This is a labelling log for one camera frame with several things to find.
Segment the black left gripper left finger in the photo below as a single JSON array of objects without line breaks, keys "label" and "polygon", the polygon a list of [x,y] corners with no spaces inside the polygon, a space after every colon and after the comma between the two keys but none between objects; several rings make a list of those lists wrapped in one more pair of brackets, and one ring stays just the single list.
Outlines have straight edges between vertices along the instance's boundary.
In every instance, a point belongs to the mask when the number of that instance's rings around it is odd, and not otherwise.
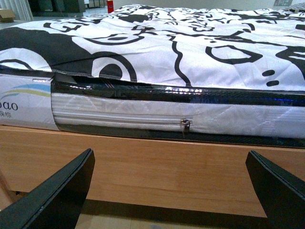
[{"label": "black left gripper left finger", "polygon": [[90,189],[94,152],[85,150],[0,212],[2,229],[73,229]]}]

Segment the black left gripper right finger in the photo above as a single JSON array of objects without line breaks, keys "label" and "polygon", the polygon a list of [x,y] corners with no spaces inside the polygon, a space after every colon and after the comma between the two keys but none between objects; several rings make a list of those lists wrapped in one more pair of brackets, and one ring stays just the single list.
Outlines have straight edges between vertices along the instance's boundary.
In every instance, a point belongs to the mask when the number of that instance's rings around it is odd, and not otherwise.
[{"label": "black left gripper right finger", "polygon": [[272,228],[303,229],[305,182],[255,151],[248,153],[245,164]]}]

